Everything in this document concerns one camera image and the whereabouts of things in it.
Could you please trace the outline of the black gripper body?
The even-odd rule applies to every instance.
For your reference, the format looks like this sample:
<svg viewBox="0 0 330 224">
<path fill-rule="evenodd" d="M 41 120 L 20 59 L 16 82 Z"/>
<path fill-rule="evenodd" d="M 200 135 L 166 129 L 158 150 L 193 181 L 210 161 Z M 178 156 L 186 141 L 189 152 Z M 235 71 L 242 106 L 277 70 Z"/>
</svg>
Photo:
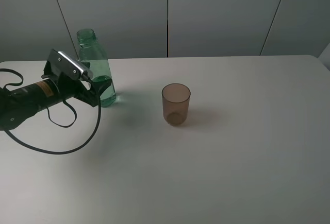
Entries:
<svg viewBox="0 0 330 224">
<path fill-rule="evenodd" d="M 42 100 L 67 100 L 76 98 L 82 100 L 83 93 L 88 90 L 84 87 L 83 80 L 72 80 L 61 73 L 59 77 L 55 75 L 42 75 L 41 99 Z"/>
</svg>

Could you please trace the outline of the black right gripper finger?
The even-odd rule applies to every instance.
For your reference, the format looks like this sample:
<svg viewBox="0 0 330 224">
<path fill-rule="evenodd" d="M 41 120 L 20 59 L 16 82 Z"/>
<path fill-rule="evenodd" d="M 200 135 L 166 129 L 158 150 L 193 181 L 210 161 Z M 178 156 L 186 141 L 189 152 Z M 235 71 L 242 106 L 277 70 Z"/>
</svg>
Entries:
<svg viewBox="0 0 330 224">
<path fill-rule="evenodd" d="M 103 93 L 112 85 L 112 79 L 105 79 L 98 82 L 92 81 L 90 85 L 90 90 L 93 90 L 95 93 Z"/>
</svg>

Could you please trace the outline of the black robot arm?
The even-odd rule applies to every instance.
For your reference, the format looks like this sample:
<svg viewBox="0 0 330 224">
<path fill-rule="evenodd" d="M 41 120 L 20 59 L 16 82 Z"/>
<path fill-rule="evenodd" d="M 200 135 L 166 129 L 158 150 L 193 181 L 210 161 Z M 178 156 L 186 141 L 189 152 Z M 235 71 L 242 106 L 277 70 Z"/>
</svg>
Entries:
<svg viewBox="0 0 330 224">
<path fill-rule="evenodd" d="M 46 62 L 42 81 L 8 90 L 8 86 L 20 86 L 23 83 L 8 83 L 1 88 L 1 131 L 17 128 L 22 122 L 43 110 L 63 103 L 74 114 L 75 109 L 67 103 L 67 99 L 76 98 L 92 107 L 98 105 L 101 94 L 111 86 L 112 79 L 93 82 L 87 68 L 80 72 L 77 67 L 55 65 Z"/>
</svg>

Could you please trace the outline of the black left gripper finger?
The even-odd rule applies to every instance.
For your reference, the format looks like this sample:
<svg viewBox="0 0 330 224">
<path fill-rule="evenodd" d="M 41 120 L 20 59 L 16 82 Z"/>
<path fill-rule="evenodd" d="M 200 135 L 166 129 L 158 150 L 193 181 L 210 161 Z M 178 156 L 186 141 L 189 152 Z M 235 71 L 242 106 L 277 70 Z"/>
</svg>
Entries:
<svg viewBox="0 0 330 224">
<path fill-rule="evenodd" d="M 98 92 L 93 90 L 86 90 L 82 94 L 82 102 L 90 105 L 91 107 L 96 107 L 101 105 L 101 99 Z"/>
</svg>

